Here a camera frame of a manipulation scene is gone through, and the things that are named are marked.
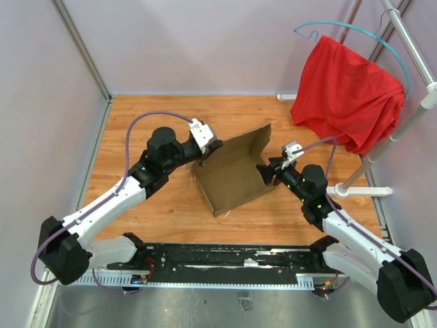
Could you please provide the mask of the brown cardboard box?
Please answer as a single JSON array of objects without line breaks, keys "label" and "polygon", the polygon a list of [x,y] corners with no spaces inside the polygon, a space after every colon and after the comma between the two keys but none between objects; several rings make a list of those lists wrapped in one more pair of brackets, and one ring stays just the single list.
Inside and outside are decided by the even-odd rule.
[{"label": "brown cardboard box", "polygon": [[202,192],[213,217],[273,192],[273,184],[265,184],[257,170],[265,165],[262,158],[269,144],[269,123],[226,139],[204,162],[186,167]]}]

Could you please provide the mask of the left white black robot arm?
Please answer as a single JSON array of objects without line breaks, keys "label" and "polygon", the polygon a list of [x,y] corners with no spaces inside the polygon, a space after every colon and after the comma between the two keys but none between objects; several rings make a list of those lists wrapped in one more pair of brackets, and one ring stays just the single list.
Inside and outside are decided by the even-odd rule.
[{"label": "left white black robot arm", "polygon": [[126,236],[106,240],[95,248],[94,237],[128,209],[148,200],[169,180],[177,168],[203,163],[223,146],[208,126],[190,129],[188,140],[179,142],[175,131],[160,127],[153,131],[139,160],[111,189],[77,212],[45,219],[40,228],[35,260],[41,260],[55,281],[69,285],[87,270],[123,262],[129,269],[141,269],[146,253]]}]

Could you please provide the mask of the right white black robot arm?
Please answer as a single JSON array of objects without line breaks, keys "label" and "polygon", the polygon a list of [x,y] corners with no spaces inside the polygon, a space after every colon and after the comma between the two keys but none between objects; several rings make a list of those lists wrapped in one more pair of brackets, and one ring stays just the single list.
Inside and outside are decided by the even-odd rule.
[{"label": "right white black robot arm", "polygon": [[309,256],[316,273],[330,268],[346,274],[376,296],[393,320],[404,323],[422,310],[436,309],[436,287],[424,257],[415,249],[403,250],[359,225],[327,194],[328,181],[319,165],[297,171],[273,157],[257,165],[265,184],[285,185],[301,202],[309,224],[326,233]]}]

